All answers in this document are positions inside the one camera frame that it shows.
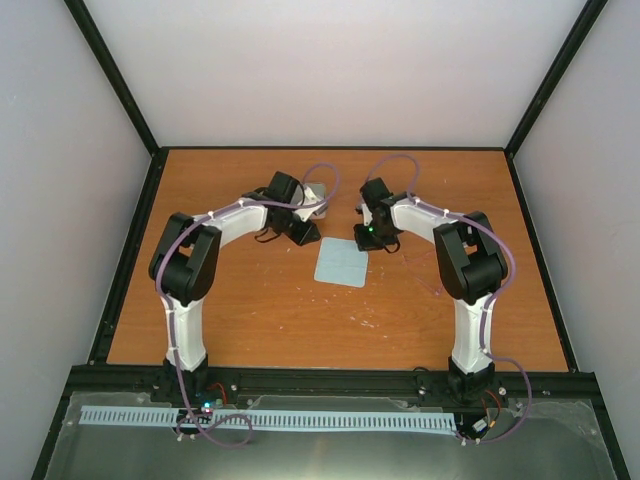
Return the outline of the light blue cleaning cloth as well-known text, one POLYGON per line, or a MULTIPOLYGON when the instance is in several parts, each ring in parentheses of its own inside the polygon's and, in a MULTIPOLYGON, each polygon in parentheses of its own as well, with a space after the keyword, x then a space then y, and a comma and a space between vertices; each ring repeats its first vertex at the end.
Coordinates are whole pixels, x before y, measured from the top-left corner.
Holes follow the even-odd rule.
POLYGON ((368 253, 353 240, 325 237, 321 240, 314 280, 321 283, 363 288, 368 272, 368 253))

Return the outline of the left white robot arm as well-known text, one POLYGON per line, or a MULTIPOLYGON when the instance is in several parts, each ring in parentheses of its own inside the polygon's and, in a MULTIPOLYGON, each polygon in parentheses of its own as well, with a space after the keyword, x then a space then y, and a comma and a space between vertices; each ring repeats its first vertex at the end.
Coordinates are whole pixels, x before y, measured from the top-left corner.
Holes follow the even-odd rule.
POLYGON ((201 400, 208 378, 197 369, 206 363, 202 316, 222 247, 248 234, 272 231, 304 246, 320 239, 315 217, 324 215, 328 199, 318 184, 276 172, 270 184, 234 203, 205 214, 172 214, 149 265, 150 278, 164 305, 167 361, 180 371, 172 388, 186 402, 201 400))

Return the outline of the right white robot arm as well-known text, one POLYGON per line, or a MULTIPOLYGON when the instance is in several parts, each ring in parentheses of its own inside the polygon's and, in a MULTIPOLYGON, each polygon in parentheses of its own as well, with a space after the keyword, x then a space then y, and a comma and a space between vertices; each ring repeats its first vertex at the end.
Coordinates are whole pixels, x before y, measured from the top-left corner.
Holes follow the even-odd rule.
POLYGON ((357 212, 363 221, 354 226, 360 251, 395 253, 403 232, 434 245, 441 283, 454 300, 449 392, 459 404, 476 401, 495 375, 491 320, 497 294, 508 276, 507 247, 482 212, 456 214, 409 193, 394 195, 380 178, 366 181, 360 195, 357 212))

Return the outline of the transparent pink sunglasses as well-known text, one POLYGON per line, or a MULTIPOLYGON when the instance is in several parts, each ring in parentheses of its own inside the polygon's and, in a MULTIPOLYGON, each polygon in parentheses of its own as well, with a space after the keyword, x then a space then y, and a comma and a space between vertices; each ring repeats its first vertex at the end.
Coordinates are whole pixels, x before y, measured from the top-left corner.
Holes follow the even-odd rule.
POLYGON ((440 280, 434 247, 414 254, 402 253, 401 261, 410 277, 429 294, 435 297, 442 295, 444 287, 440 280))

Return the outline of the metal base plate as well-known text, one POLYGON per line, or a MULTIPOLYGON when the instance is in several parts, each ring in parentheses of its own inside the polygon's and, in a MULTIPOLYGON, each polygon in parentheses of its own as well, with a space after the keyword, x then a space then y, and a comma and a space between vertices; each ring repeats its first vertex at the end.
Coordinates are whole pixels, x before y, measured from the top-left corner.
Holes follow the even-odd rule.
POLYGON ((389 398, 262 396, 191 428, 81 425, 83 406, 164 407, 145 394, 76 394, 48 479, 612 479, 585 400, 512 401, 454 415, 452 435, 257 431, 253 410, 446 413, 389 398), (200 429, 207 429, 207 437, 200 429))

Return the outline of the black aluminium frame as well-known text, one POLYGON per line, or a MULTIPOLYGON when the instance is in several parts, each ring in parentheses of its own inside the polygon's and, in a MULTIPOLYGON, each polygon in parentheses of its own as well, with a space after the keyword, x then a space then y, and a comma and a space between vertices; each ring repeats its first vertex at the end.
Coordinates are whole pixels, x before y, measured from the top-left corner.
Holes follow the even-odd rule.
MULTIPOLYGON (((145 148, 150 152, 151 161, 88 361, 84 365, 74 366, 71 369, 49 433, 34 469, 33 476, 36 479, 45 479, 51 476, 54 471, 52 466, 54 456, 56 451, 61 449, 64 441, 61 436, 64 428, 63 416, 69 411, 73 394, 81 392, 107 393, 114 392, 117 388, 122 388, 128 393, 147 392, 151 395, 157 393, 151 385, 151 377, 157 373, 157 368, 133 365, 109 366, 106 363, 106 355, 113 342, 118 317, 124 303, 125 290, 129 286, 132 277, 134 262, 137 259, 142 243, 143 229, 146 227, 151 214, 152 203, 159 188, 169 150, 166 147, 158 146, 157 142, 153 140, 150 130, 142 118, 142 113, 118 70, 115 60, 109 52, 86 4, 82 1, 69 1, 66 7, 98 60, 120 102, 125 107, 136 131, 141 135, 145 148)), ((551 306, 563 353, 569 364, 569 370, 566 373, 536 372, 530 374, 533 392, 534 394, 540 394, 543 387, 552 386, 555 391, 566 399, 590 400, 595 410, 598 430, 605 443, 607 458, 610 460, 614 470, 614 476, 617 479, 626 479, 629 476, 629 472, 597 385, 596 377, 592 373, 579 371, 577 367, 532 220, 526 217, 524 221, 529 240, 533 246, 537 267, 542 275, 543 286, 551 306)), ((256 379, 260 386, 266 387, 270 393, 277 392, 282 395, 299 393, 303 397, 315 396, 323 398, 331 394, 344 397, 349 393, 353 393, 358 397, 371 397, 381 387, 383 380, 386 378, 392 381, 393 393, 401 395, 407 392, 409 385, 413 384, 414 380, 423 375, 425 371, 423 368, 418 368, 414 371, 247 368, 244 372, 250 379, 256 379)))

